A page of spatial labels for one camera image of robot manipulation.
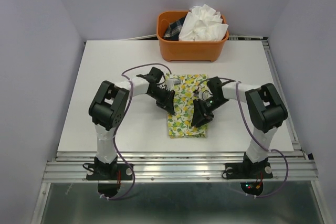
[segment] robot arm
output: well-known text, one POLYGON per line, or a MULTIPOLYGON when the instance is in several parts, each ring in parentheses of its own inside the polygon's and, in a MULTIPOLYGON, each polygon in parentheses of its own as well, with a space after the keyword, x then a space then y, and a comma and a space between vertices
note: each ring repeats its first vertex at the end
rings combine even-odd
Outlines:
MULTIPOLYGON (((163 72, 158 68, 152 68, 146 75, 138 75, 131 81, 133 83, 133 97, 140 94, 148 94, 156 99, 156 105, 170 114, 174 114, 175 91, 159 87, 163 72)), ((113 136, 124 118, 127 100, 130 95, 131 85, 129 81, 111 83, 104 81, 89 108, 89 115, 95 124, 97 133, 97 153, 94 165, 89 167, 94 171, 96 180, 108 180, 117 169, 117 153, 113 145, 113 136)))
MULTIPOLYGON (((222 83, 219 77, 210 78, 207 86, 212 96, 206 100, 195 99, 193 101, 192 126, 200 127, 212 121, 215 109, 230 99, 237 100, 236 84, 236 81, 222 83)), ((262 86, 239 84, 238 94, 240 102, 247 103, 249 116, 254 125, 253 136, 263 147, 269 149, 277 128, 288 117, 287 109, 279 93, 273 84, 268 83, 262 86)), ((251 140, 250 146, 244 155, 242 166, 236 169, 236 176, 233 177, 237 178, 239 173, 244 178, 254 177, 269 165, 267 161, 267 151, 261 148, 254 140, 251 140)))

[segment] aluminum frame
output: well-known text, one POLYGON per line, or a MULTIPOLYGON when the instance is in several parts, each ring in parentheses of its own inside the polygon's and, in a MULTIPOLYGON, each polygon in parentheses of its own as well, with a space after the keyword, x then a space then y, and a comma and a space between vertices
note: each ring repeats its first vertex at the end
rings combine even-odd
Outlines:
MULTIPOLYGON (((280 96, 285 106, 287 102, 281 88, 271 51, 266 40, 261 40, 269 63, 270 71, 280 96)), ((314 161, 308 160, 298 141, 292 118, 288 116, 290 132, 293 135, 293 152, 284 152, 289 163, 289 181, 311 181, 317 199, 318 207, 325 223, 332 223, 319 181, 318 171, 314 161)), ((219 183, 219 182, 244 182, 246 180, 224 180, 221 172, 225 169, 224 163, 242 161, 243 152, 197 152, 197 153, 122 153, 130 162, 135 164, 134 171, 137 183, 219 183)), ((93 162, 94 152, 57 152, 55 159, 48 162, 43 176, 43 181, 32 223, 40 223, 46 207, 51 183, 96 183, 85 179, 86 171, 82 169, 83 162, 93 162)), ((283 159, 276 153, 269 154, 269 162, 274 174, 268 181, 283 180, 286 167, 283 159)))

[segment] cloth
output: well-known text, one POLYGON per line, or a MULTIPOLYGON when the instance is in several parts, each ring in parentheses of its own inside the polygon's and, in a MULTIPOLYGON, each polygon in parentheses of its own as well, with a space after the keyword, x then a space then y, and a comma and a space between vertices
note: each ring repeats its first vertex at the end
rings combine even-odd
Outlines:
MULTIPOLYGON (((169 78, 181 80, 180 85, 174 86, 174 108, 175 115, 168 114, 168 134, 170 138, 180 137, 206 137, 207 124, 196 128, 191 127, 193 119, 194 104, 193 96, 194 90, 197 89, 198 84, 208 78, 206 74, 167 74, 166 80, 169 78)), ((206 82, 200 85, 199 91, 208 90, 206 82)))
POLYGON ((184 24, 185 17, 180 18, 179 20, 170 23, 163 38, 165 40, 179 40, 179 34, 181 32, 182 26, 184 24))
POLYGON ((181 41, 220 41, 224 38, 227 24, 223 24, 220 12, 203 5, 191 8, 178 39, 181 41))

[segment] glass panel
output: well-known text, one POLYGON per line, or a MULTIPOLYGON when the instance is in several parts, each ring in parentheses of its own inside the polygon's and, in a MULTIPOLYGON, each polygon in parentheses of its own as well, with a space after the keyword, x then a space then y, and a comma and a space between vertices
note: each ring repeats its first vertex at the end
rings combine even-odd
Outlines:
MULTIPOLYGON (((265 183, 263 194, 280 183, 265 183)), ((100 199, 96 184, 53 184, 42 223, 323 223, 310 182, 287 182, 265 199, 239 183, 136 184, 124 200, 100 199)))

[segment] metal rail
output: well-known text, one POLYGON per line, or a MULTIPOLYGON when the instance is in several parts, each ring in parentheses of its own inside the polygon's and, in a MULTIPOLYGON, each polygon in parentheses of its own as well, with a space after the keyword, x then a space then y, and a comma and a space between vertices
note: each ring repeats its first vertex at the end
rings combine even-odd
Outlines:
MULTIPOLYGON (((177 152, 124 153, 124 156, 128 162, 134 165, 137 183, 217 183, 246 181, 242 179, 224 180, 221 177, 225 170, 224 163, 241 162, 243 154, 177 152)), ((95 181, 86 181, 86 171, 82 168, 83 162, 92 163, 93 156, 65 157, 64 155, 60 154, 57 161, 47 163, 43 177, 44 183, 96 183, 95 181)), ((285 155, 289 163, 289 181, 316 180, 318 178, 315 162, 305 160, 302 151, 287 152, 285 155)), ((283 180, 286 173, 284 160, 275 153, 270 153, 269 162, 274 175, 270 181, 283 180)))

